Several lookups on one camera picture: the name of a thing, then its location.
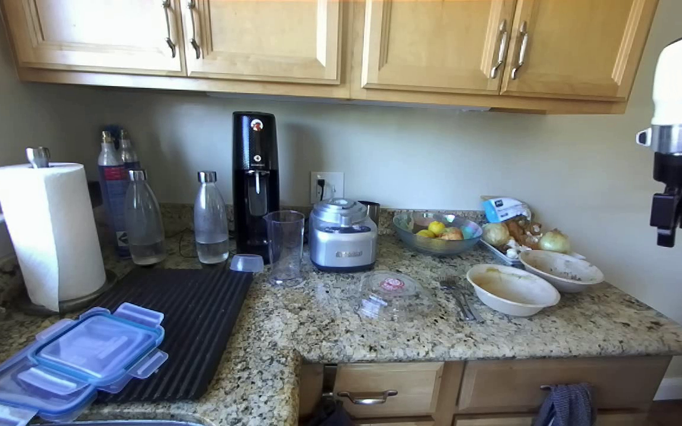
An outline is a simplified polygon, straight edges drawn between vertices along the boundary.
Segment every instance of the cabinet handle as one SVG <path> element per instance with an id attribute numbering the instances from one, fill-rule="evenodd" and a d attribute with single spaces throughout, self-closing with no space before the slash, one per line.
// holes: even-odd
<path id="1" fill-rule="evenodd" d="M 517 71 L 520 70 L 520 67 L 522 67 L 523 64 L 525 63 L 525 52 L 527 51 L 527 48 L 528 48 L 528 38 L 530 38 L 530 36 L 528 35 L 527 28 L 528 28 L 528 22 L 523 21 L 523 24 L 520 25 L 520 35 L 522 36 L 523 41 L 520 43 L 520 53 L 517 54 L 517 65 L 515 65 L 512 68 L 512 75 L 511 75 L 512 80 L 517 79 Z"/>
<path id="2" fill-rule="evenodd" d="M 396 396 L 398 395 L 398 391 L 389 389 L 389 390 L 384 390 L 382 392 L 359 392 L 359 393 L 351 393 L 349 391 L 344 390 L 343 392 L 337 393 L 338 396 L 341 396 L 342 398 L 346 397 L 349 398 L 349 401 L 352 401 L 352 404 L 357 404 L 357 405 L 376 405 L 376 404 L 384 404 L 389 396 Z"/>
<path id="3" fill-rule="evenodd" d="M 498 44 L 498 55 L 496 56 L 496 63 L 491 67 L 491 78 L 497 78 L 498 68 L 504 65 L 504 60 L 507 59 L 507 20 L 501 20 L 498 25 L 498 33 L 501 35 L 501 41 Z"/>
<path id="4" fill-rule="evenodd" d="M 168 14 L 168 9 L 170 8 L 170 0 L 162 0 L 162 10 L 165 11 L 165 24 L 168 25 L 168 36 L 165 37 L 165 42 L 170 48 L 170 54 L 175 57 L 175 43 L 170 38 L 170 15 Z"/>
<path id="5" fill-rule="evenodd" d="M 197 59 L 201 57 L 201 50 L 197 43 L 197 19 L 194 17 L 194 9 L 197 7 L 197 3 L 194 0 L 189 0 L 189 12 L 191 12 L 191 47 L 197 52 Z"/>

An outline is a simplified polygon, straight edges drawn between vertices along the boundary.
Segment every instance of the blue container lid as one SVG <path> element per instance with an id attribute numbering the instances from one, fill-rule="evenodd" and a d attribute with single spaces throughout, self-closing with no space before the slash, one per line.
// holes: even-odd
<path id="1" fill-rule="evenodd" d="M 163 314 L 130 303 L 110 314 L 92 308 L 61 320 L 0 366 L 0 426 L 35 415 L 72 421 L 97 391 L 117 393 L 131 378 L 147 378 L 168 358 Z"/>

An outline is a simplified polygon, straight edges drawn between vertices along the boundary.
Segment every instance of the granite countertop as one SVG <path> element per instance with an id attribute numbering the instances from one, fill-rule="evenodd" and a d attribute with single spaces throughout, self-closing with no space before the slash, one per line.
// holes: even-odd
<path id="1" fill-rule="evenodd" d="M 191 235 L 182 239 L 182 254 L 192 256 Z M 168 239 L 168 252 L 160 267 L 200 267 L 197 259 L 181 256 L 178 237 Z M 460 321 L 452 299 L 435 279 L 463 277 L 474 264 L 493 263 L 482 247 L 433 258 L 405 248 L 393 235 L 381 235 L 376 269 L 406 273 L 435 298 L 430 313 L 403 322 L 373 321 L 355 313 L 362 273 L 319 272 L 305 254 L 300 286 L 273 288 L 266 273 L 255 276 L 217 374 L 200 400 L 96 404 L 81 419 L 294 425 L 303 363 L 682 355 L 682 326 L 609 284 L 563 294 L 557 306 L 529 318 L 495 312 L 471 296 L 485 322 Z M 111 254 L 105 264 L 119 276 L 133 266 Z M 8 314 L 0 321 L 0 363 L 57 320 Z"/>

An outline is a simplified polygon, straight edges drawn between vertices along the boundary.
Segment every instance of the black drying mat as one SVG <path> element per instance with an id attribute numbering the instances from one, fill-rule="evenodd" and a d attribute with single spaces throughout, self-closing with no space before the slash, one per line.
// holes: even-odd
<path id="1" fill-rule="evenodd" d="M 214 377 L 239 316 L 252 274 L 214 269 L 135 269 L 103 294 L 95 306 L 114 311 L 131 302 L 165 314 L 170 356 L 146 380 L 132 379 L 116 394 L 100 392 L 98 402 L 197 399 Z"/>

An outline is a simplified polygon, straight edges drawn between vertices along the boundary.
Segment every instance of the onion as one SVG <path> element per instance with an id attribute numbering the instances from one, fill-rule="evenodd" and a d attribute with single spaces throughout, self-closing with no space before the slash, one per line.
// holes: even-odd
<path id="1" fill-rule="evenodd" d="M 538 242 L 539 249 L 570 253 L 570 240 L 559 229 L 550 230 Z"/>
<path id="2" fill-rule="evenodd" d="M 509 229 L 505 224 L 485 224 L 482 239 L 494 247 L 505 245 L 509 241 Z"/>

